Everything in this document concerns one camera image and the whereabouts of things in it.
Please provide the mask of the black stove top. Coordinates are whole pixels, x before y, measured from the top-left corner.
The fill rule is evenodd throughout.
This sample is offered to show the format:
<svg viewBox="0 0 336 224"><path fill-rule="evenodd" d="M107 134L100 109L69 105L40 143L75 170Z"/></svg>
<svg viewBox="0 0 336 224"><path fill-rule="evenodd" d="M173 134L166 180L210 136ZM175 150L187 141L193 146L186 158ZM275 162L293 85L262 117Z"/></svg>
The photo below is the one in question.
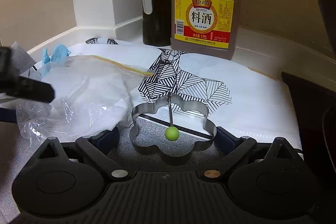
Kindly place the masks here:
<svg viewBox="0 0 336 224"><path fill-rule="evenodd" d="M290 91L309 170L335 182L335 92L289 73L281 78Z"/></svg>

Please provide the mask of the dark soy sauce dispenser bottle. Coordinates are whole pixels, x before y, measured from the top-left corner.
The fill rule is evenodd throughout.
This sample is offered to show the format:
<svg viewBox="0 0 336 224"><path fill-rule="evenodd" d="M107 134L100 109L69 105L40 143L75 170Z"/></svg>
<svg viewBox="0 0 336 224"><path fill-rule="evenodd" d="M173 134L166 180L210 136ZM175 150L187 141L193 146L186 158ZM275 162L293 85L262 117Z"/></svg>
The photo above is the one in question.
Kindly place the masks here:
<svg viewBox="0 0 336 224"><path fill-rule="evenodd" d="M164 47L171 39L171 0L142 0L143 43Z"/></svg>

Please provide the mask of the white geometric print cloth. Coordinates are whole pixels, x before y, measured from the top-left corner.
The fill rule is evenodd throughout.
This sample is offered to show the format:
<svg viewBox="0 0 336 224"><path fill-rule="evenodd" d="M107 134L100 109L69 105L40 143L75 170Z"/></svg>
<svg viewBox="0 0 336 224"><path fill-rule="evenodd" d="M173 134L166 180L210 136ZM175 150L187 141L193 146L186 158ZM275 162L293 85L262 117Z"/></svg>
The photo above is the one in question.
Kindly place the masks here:
<svg viewBox="0 0 336 224"><path fill-rule="evenodd" d="M114 126L129 127L135 105L153 103L168 92L209 108L209 118L236 137L260 143L284 137L301 149L298 124L288 87L232 61L125 42L94 38L70 48L71 56L98 56L150 72L140 85L116 103L116 113L86 116L82 135Z"/></svg>

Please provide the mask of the cooking wine jug yellow label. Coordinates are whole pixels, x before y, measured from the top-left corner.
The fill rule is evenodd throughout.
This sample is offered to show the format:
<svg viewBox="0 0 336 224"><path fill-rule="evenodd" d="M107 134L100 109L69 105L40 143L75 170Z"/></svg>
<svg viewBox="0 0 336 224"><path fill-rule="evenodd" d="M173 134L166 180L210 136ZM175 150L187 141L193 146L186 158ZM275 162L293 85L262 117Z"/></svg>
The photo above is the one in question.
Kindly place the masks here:
<svg viewBox="0 0 336 224"><path fill-rule="evenodd" d="M241 0L172 0L174 50L232 59Z"/></svg>

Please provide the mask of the grey woven table mat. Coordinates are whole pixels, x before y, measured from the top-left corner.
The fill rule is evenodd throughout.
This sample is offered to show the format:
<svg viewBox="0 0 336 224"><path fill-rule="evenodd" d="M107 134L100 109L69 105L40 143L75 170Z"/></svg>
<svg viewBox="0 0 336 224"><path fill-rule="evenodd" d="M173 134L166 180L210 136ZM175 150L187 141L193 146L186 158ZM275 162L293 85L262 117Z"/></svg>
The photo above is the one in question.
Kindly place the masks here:
<svg viewBox="0 0 336 224"><path fill-rule="evenodd" d="M181 170L206 160L216 128L203 124L205 140L183 133L163 135L165 124L151 113L167 98L131 111L131 125L108 157L130 172L129 180L108 180L76 147L47 138L13 182L21 213L14 223L225 223L229 204L223 188Z"/></svg>

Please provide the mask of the clear plastic bag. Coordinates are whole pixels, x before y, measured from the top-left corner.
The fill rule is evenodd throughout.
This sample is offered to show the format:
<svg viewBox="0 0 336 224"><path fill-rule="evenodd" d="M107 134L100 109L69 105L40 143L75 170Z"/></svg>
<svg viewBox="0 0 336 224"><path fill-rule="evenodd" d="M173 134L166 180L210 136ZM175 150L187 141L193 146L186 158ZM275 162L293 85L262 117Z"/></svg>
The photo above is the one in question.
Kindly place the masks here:
<svg viewBox="0 0 336 224"><path fill-rule="evenodd" d="M49 62L29 79L50 84L51 103L19 99L16 114L19 132L36 150L48 137L60 142L129 126L135 89L152 76L141 68L104 57L70 56Z"/></svg>

